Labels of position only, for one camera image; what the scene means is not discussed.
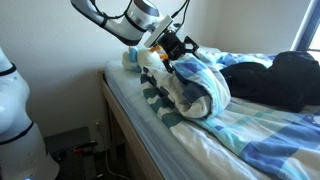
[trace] striped blanket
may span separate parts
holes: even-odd
[[[208,147],[186,139],[193,124],[205,129],[240,159],[265,172],[266,177],[318,179],[320,107],[307,107],[294,114],[241,99],[230,100],[223,77],[212,64],[207,66],[206,61],[189,58],[178,61],[174,67],[175,74],[144,67],[143,93],[163,123],[201,164],[214,166],[216,161],[209,158]],[[196,142],[202,141],[199,135]],[[230,172],[234,173],[231,177],[241,179],[245,170],[233,171],[238,172]]]

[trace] mattress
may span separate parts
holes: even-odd
[[[215,154],[217,161],[213,166],[206,166],[196,160],[147,104],[141,91],[140,74],[124,70],[121,61],[106,63],[105,78],[165,179],[234,179],[230,173],[233,171],[242,173],[237,179],[268,179],[212,137],[207,138],[213,142],[210,146],[215,151],[210,154]],[[197,126],[190,128],[193,132],[200,131]]]

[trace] wall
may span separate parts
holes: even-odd
[[[191,1],[184,30],[196,42],[214,41],[219,12],[218,6],[210,6],[220,1]],[[109,15],[119,15],[128,2],[97,4]],[[152,2],[171,15],[184,0]],[[209,17],[211,24],[206,24]],[[88,126],[92,138],[101,139],[93,126],[105,117],[97,70],[107,60],[120,59],[125,45],[80,15],[68,0],[2,0],[0,46],[30,85],[28,114],[44,136]]]
[[[224,0],[214,45],[223,51],[290,50],[310,0]]]

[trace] white robot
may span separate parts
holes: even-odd
[[[145,46],[161,45],[170,60],[198,48],[189,37],[181,42],[176,36],[184,21],[180,26],[172,25],[173,18],[184,7],[186,11],[189,2],[186,0],[172,16],[163,18],[148,0],[131,0],[125,12],[116,17],[101,12],[95,0],[71,0],[81,14],[126,45],[137,45],[149,31],[152,34]],[[120,23],[114,21],[122,17]],[[163,62],[172,72],[169,59]],[[26,113],[28,96],[28,84],[0,48],[0,180],[53,180],[59,172],[58,164],[46,151],[37,124]]]
[[[59,165],[26,113],[29,86],[0,47],[0,179],[55,179]]]

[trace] wooden bed frame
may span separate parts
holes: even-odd
[[[111,142],[110,154],[116,159],[116,146],[119,139],[119,131],[122,131],[126,142],[128,168],[133,179],[164,179],[156,166],[153,158],[141,141],[140,136],[132,126],[128,115],[123,110],[117,98],[109,88],[104,72],[100,71],[102,92],[106,100],[106,122],[110,124]]]

